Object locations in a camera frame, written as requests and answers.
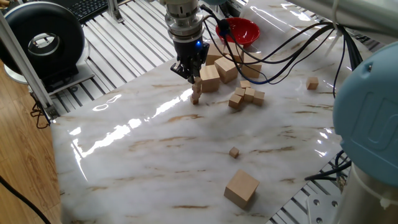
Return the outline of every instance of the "keyboard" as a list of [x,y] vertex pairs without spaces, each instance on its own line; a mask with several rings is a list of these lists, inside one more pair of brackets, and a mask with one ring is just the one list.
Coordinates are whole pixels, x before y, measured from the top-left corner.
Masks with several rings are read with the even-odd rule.
[[104,12],[107,8],[107,0],[82,0],[68,7],[68,10],[71,11],[82,24]]

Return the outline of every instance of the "wooden cube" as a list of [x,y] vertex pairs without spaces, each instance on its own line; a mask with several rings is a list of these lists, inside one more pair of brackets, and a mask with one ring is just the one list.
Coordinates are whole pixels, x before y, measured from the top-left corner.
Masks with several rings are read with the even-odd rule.
[[242,89],[242,88],[238,88],[238,87],[236,87],[236,89],[235,89],[235,95],[238,95],[238,96],[244,96],[244,89]]
[[238,109],[239,106],[242,103],[242,100],[243,100],[242,96],[238,96],[238,95],[233,94],[231,96],[231,98],[229,99],[228,106],[230,106],[230,107],[232,107],[234,109]]
[[194,98],[191,96],[191,103],[192,103],[193,105],[197,105],[197,104],[199,104],[199,99],[194,99]]
[[264,95],[265,93],[261,91],[256,91],[254,93],[253,103],[255,105],[262,106],[262,103],[264,102]]
[[211,93],[220,87],[220,76],[218,75],[215,65],[208,65],[200,70],[200,78],[202,79],[202,93]]
[[227,58],[222,57],[217,59],[214,65],[223,83],[229,83],[238,77],[238,69],[235,67],[235,64]]
[[[224,46],[223,45],[217,45],[218,48],[220,48],[221,52],[224,51]],[[214,62],[223,57],[222,54],[217,50],[216,46],[214,44],[210,44],[209,51],[207,53],[207,58],[206,58],[206,65],[214,65]]]
[[[256,58],[262,59],[261,53],[250,53],[251,55],[255,56]],[[245,63],[251,63],[251,62],[256,62],[257,60],[245,55],[243,62]],[[249,78],[259,78],[260,76],[260,71],[262,67],[262,62],[255,63],[253,65],[243,65],[242,66],[242,72],[244,73],[245,76]]]
[[243,100],[250,103],[253,102],[255,93],[256,91],[252,88],[246,88],[246,90],[244,91]]
[[258,180],[240,169],[225,187],[224,196],[244,209],[259,184]]
[[239,149],[233,147],[231,150],[229,150],[229,155],[232,156],[234,159],[236,159],[237,156],[239,155]]
[[245,80],[245,81],[241,81],[241,88],[250,88],[250,82]]
[[[238,47],[238,50],[236,50],[237,46],[235,46],[235,43],[228,43],[228,44],[231,47],[231,51],[232,51],[233,57],[235,58],[235,61],[242,62],[241,58],[244,60],[244,52],[239,47]],[[224,48],[224,55],[228,55],[227,57],[231,58],[230,52],[227,47]]]
[[307,89],[308,90],[316,90],[318,87],[319,81],[317,77],[310,77],[307,79]]

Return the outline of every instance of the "glossy tabletop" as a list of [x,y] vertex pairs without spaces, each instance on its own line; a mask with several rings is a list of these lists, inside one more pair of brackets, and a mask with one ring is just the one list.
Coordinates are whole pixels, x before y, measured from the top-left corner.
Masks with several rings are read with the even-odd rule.
[[[259,25],[254,46],[263,52],[314,23],[283,1],[254,1],[243,16]],[[272,59],[290,55],[312,33]],[[64,215],[96,224],[265,223],[341,149],[331,118],[341,41],[325,57],[333,37],[280,84],[253,86],[265,92],[262,107],[228,107],[240,77],[192,105],[191,85],[170,71],[170,61],[56,119]],[[346,57],[338,87],[350,72]],[[306,90],[307,77],[318,77],[317,90]],[[232,147],[240,150],[237,159],[228,154]],[[223,196],[238,169],[260,181],[246,210]]]

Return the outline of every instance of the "cable bundle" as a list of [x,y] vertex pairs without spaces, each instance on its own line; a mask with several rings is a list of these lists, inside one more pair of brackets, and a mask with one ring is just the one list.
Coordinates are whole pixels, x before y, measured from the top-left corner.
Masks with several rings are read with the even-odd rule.
[[[253,56],[253,55],[251,55],[249,52],[247,52],[245,49],[243,49],[243,47],[240,46],[240,45],[237,43],[237,41],[236,41],[234,35],[232,34],[231,30],[229,29],[229,24],[228,24],[228,21],[227,21],[226,19],[219,20],[219,19],[214,15],[213,11],[212,11],[211,9],[209,9],[208,7],[204,6],[204,5],[202,5],[201,8],[202,8],[203,10],[205,10],[206,12],[210,13],[210,16],[206,17],[205,20],[208,19],[209,17],[213,17],[213,18],[216,19],[216,22],[217,22],[217,24],[218,24],[218,27],[220,28],[220,36],[222,36],[222,38],[224,39],[225,42],[226,42],[226,36],[229,35],[229,36],[232,38],[232,40],[234,41],[236,48],[239,47],[248,57],[251,57],[251,58],[253,58],[254,60],[256,60],[255,62],[244,63],[244,62],[237,62],[237,61],[234,59],[234,57],[231,57],[231,58],[225,57],[225,58],[227,58],[227,60],[234,62],[235,67],[238,69],[238,72],[239,72],[246,80],[248,80],[249,82],[251,82],[251,83],[253,83],[253,84],[258,84],[258,85],[262,85],[262,84],[266,84],[266,83],[269,83],[269,84],[271,84],[271,85],[275,85],[275,84],[280,83],[283,79],[285,79],[285,78],[290,74],[291,70],[293,69],[294,66],[296,66],[296,64],[298,64],[298,63],[301,62],[302,60],[306,59],[306,58],[309,57],[312,53],[314,53],[316,50],[318,50],[319,47],[327,40],[327,38],[328,38],[328,37],[331,35],[331,33],[335,30],[335,27],[333,26],[333,23],[332,23],[332,22],[319,22],[319,23],[310,25],[310,26],[308,26],[307,28],[305,28],[304,30],[302,30],[302,31],[300,31],[299,33],[295,34],[293,37],[291,37],[291,38],[290,38],[289,40],[287,40],[286,42],[284,42],[281,46],[279,46],[278,48],[276,48],[276,49],[275,49],[273,52],[271,52],[269,55],[265,56],[264,58],[256,58],[255,56]],[[214,40],[214,38],[213,38],[213,36],[212,36],[212,34],[211,34],[211,32],[210,32],[210,29],[209,29],[209,27],[207,26],[207,23],[206,23],[205,20],[204,20],[204,24],[205,24],[206,29],[207,29],[208,32],[210,33],[211,40],[213,41],[213,43],[214,43],[214,45],[216,46],[216,48],[218,49],[218,51],[219,51],[221,54],[223,54],[222,51],[220,50],[220,48],[217,46],[217,44],[216,44],[216,42],[215,42],[215,40]],[[299,48],[296,52],[294,52],[292,55],[290,55],[289,57],[287,57],[287,58],[285,58],[285,59],[278,60],[278,61],[268,61],[268,60],[267,60],[269,57],[273,56],[273,55],[274,55],[276,52],[278,52],[282,47],[284,47],[285,45],[287,45],[289,42],[291,42],[292,40],[294,40],[296,37],[300,36],[300,35],[303,34],[304,32],[306,32],[306,31],[308,31],[308,30],[310,30],[310,29],[312,29],[312,28],[314,28],[314,27],[316,27],[316,26],[321,26],[322,28],[319,29],[319,30],[317,30],[317,31],[306,41],[306,43],[305,43],[301,48]],[[340,68],[341,68],[341,65],[342,65],[342,63],[343,63],[343,58],[344,58],[344,54],[345,54],[345,47],[347,46],[348,53],[349,53],[349,59],[350,59],[350,63],[351,63],[351,68],[352,68],[353,70],[363,61],[363,60],[362,60],[362,57],[361,57],[361,54],[359,53],[359,50],[358,50],[358,48],[356,47],[356,45],[355,45],[355,43],[354,43],[354,40],[353,40],[353,39],[351,38],[351,36],[347,33],[347,31],[345,30],[345,28],[344,28],[343,26],[341,26],[341,25],[336,25],[336,26],[337,26],[337,28],[339,29],[339,31],[340,31],[340,32],[343,34],[343,36],[344,36],[344,45],[343,45],[343,46],[344,46],[344,49],[343,49],[343,55],[342,55],[342,57],[341,57],[340,65],[339,65],[339,67],[338,67],[337,74],[336,74],[335,81],[334,81],[334,85],[333,85],[333,96],[335,96],[335,85],[336,85],[338,73],[339,73]],[[327,37],[325,38],[325,40],[323,40],[323,41],[321,42],[321,44],[320,44],[315,50],[313,50],[313,51],[310,52],[308,55],[306,55],[304,58],[300,59],[298,62],[296,62],[295,64],[293,64],[293,63],[296,61],[296,59],[299,57],[299,55],[305,50],[305,48],[306,48],[308,45],[310,45],[316,38],[318,38],[318,37],[321,36],[322,34],[328,32],[329,30],[330,30],[330,33],[327,35]],[[226,44],[226,46],[227,46],[228,51],[230,52],[230,54],[232,54],[231,47],[230,47],[228,44]],[[274,76],[272,76],[272,77],[270,77],[270,78],[267,78],[263,73],[260,72],[260,73],[266,78],[266,80],[264,80],[264,81],[255,81],[255,80],[252,80],[252,79],[248,78],[247,76],[245,76],[245,74],[242,72],[242,70],[241,70],[240,67],[239,67],[239,65],[244,65],[244,66],[245,66],[245,65],[252,65],[252,64],[255,64],[255,63],[259,63],[259,62],[268,63],[268,64],[280,64],[280,63],[284,63],[284,62],[287,62],[287,63],[285,64],[285,66],[284,66],[278,73],[276,73]],[[292,65],[292,67],[290,68],[288,74],[287,74],[284,78],[280,79],[279,81],[276,81],[275,83],[272,83],[272,81],[274,81],[276,78],[280,77],[280,76],[290,67],[291,64],[293,64],[293,65]]]

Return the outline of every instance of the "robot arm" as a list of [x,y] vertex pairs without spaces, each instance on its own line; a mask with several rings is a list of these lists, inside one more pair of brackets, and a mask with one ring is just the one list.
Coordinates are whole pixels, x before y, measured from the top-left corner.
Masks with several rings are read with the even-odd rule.
[[172,65],[171,70],[193,83],[194,77],[200,76],[209,48],[202,39],[204,16],[198,0],[160,0],[160,3],[166,6],[165,21],[177,52],[178,65]]

